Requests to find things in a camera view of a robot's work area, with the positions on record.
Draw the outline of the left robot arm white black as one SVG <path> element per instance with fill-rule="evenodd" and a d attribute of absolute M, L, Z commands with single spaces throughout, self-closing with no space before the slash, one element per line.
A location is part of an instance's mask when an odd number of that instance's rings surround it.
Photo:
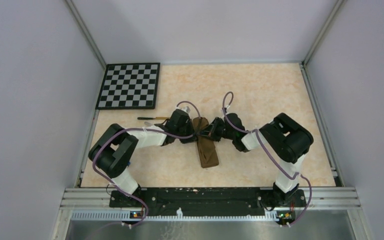
<path fill-rule="evenodd" d="M 133 153 L 146 147 L 166 146 L 176 139 L 183 144 L 195 142 L 196 132 L 189 113 L 187 106 L 176 108 L 163 123 L 142 128 L 123 128 L 113 123 L 89 150 L 93 168 L 104 172 L 109 182 L 123 191 L 121 200 L 127 206 L 136 206 L 141 198 L 137 191 L 140 186 L 128 170 Z"/>

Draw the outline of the brown cloth napkin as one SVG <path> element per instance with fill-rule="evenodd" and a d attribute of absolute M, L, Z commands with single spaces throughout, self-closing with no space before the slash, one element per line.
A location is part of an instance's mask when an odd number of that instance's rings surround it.
<path fill-rule="evenodd" d="M 205 117 L 196 117 L 192 120 L 193 128 L 195 131 L 200 132 L 208 127 L 209 121 Z M 214 142 L 203 136 L 196 134 L 197 137 L 197 151 L 199 161 L 202 168 L 212 168 L 220 164 Z"/>

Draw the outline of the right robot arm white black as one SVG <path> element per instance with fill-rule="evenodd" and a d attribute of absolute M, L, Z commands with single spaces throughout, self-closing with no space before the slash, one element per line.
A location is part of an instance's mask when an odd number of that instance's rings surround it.
<path fill-rule="evenodd" d="M 214 142 L 229 139 L 244 153 L 262 148 L 279 170 L 271 196 L 279 206 L 287 206 L 293 200 L 301 165 L 314 143 L 313 135 L 285 113 L 255 130 L 246 130 L 236 113 L 228 113 L 224 118 L 215 118 L 198 135 Z"/>

